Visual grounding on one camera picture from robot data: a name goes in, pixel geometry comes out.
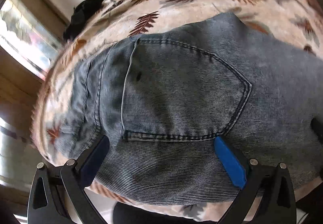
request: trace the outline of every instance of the bolt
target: bolt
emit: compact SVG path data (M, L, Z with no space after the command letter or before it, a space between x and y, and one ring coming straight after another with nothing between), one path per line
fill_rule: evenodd
M74 165L74 164L75 164L75 160L74 160L74 159L69 159L69 160L67 160L66 164L67 164L68 166L72 166L72 165Z
M254 158L250 159L250 164L253 166L257 166L258 165L258 161Z
M40 162L40 163L38 163L38 164L37 164L37 168L38 168L38 169L42 169L44 166L45 166L45 165L44 165L44 163L43 163L43 162Z
M280 166L280 168L282 168L282 169L286 169L286 168L287 168L287 166L286 166L286 164L285 164L285 163L279 163L279 166Z

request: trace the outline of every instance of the gray denim jeans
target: gray denim jeans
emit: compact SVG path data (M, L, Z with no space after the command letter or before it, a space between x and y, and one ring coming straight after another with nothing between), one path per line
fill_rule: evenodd
M323 62L251 30L231 13L124 39L80 62L61 137L77 158L101 134L110 151L97 180L157 205L233 200L214 153L226 137L261 164L285 162L295 188L318 176Z

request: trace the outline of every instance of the jeans pocket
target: jeans pocket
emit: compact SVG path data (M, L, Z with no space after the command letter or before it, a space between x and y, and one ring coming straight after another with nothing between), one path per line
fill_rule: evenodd
M225 135L250 92L251 84L216 54L139 39L124 82L123 138L189 142Z

